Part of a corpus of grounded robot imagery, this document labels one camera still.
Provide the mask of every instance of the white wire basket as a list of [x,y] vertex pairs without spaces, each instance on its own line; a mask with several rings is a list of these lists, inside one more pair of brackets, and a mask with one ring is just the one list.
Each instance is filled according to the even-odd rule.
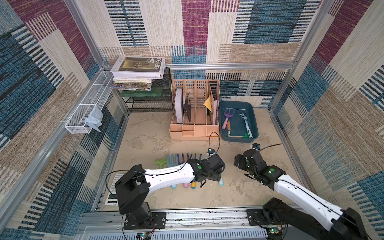
[[107,101],[112,89],[108,84],[112,81],[113,75],[110,71],[103,71],[99,74],[91,88],[88,90],[81,103],[65,124],[65,128],[72,134],[90,133],[92,128],[84,123],[92,109],[97,106],[101,111]]

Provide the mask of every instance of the plastic bag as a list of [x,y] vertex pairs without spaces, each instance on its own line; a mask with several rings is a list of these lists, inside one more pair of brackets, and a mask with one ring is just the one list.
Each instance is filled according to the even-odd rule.
[[99,126],[102,125],[103,113],[99,110],[99,108],[95,105],[92,111],[89,113],[88,117],[84,119],[85,124],[100,132]]

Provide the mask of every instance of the sandy floor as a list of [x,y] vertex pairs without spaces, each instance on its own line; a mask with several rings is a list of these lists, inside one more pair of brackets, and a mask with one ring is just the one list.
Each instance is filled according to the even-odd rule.
[[[255,142],[262,147],[281,143],[280,138],[266,109],[255,109],[259,137]],[[171,140],[169,124],[171,112],[162,113],[132,113],[129,117],[120,150],[113,170],[130,169],[136,164],[142,164],[144,169],[158,169],[155,160],[166,158],[167,154],[207,152],[208,141]],[[286,203],[292,203],[283,195],[262,186],[259,182],[244,176],[245,171],[233,166],[234,157],[250,148],[249,143],[234,143],[221,140],[219,156],[226,164],[222,174],[224,186],[208,180],[196,189],[185,189],[179,184],[176,189],[165,187],[148,195],[152,209],[171,209],[185,207],[223,207],[263,205],[271,197],[277,197]],[[211,147],[217,149],[218,141],[212,141]],[[293,179],[299,182],[291,161],[282,145],[270,147],[262,151],[262,156],[268,165],[276,165],[285,170]],[[118,207],[103,205],[103,211],[118,210]]]

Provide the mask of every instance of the metal wire rack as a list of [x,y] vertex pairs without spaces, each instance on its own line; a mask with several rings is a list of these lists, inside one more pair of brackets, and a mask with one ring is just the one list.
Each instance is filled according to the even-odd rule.
[[132,113],[172,111],[172,78],[169,68],[164,71],[163,79],[152,82],[152,87],[162,87],[161,96],[157,97],[123,97],[127,107]]
[[87,94],[76,107],[76,110],[65,124],[65,128],[72,134],[90,133],[92,128],[85,124],[92,109],[97,106],[100,110],[104,107],[112,89],[108,84],[112,81],[113,75],[110,71],[102,71],[88,90]]

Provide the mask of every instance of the pink handle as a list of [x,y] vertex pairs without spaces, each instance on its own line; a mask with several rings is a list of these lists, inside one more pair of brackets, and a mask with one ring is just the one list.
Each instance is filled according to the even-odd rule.
[[225,121],[224,121],[223,126],[221,127],[221,129],[225,129],[225,127],[227,126],[227,122],[228,122],[228,118],[225,119]]

